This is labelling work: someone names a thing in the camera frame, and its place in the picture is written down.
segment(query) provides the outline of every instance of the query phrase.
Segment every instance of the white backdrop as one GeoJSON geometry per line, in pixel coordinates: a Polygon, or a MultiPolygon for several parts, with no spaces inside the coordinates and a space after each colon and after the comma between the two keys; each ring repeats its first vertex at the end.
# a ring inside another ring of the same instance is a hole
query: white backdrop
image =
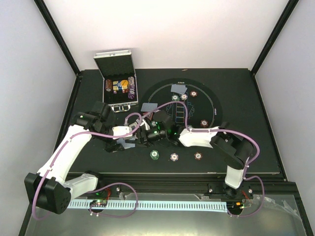
{"type": "Polygon", "coordinates": [[[136,68],[252,68],[287,0],[46,0],[80,70],[133,49],[136,68]]]}

